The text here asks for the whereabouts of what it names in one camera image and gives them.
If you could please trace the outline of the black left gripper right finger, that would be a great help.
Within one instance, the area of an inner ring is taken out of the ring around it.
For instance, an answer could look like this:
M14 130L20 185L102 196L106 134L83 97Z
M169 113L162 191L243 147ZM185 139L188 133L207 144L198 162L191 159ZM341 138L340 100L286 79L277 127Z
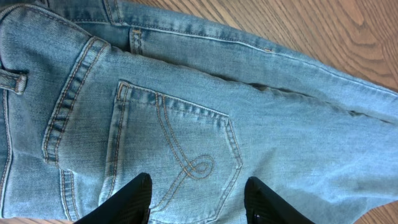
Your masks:
M244 188L248 224L314 224L257 177Z

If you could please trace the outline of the light blue denim jeans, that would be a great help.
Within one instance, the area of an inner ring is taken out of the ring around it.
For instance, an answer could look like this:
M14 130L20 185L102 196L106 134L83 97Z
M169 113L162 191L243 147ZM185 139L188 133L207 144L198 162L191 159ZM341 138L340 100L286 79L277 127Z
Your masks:
M397 200L397 93L127 1L1 2L1 217L76 221L140 173L150 223L246 223L257 177L315 223Z

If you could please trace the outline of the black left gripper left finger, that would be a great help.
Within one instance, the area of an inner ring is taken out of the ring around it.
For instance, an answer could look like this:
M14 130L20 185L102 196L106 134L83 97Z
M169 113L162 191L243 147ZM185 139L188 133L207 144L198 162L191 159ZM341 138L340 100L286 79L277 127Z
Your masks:
M151 199L152 179L143 172L75 224L148 224Z

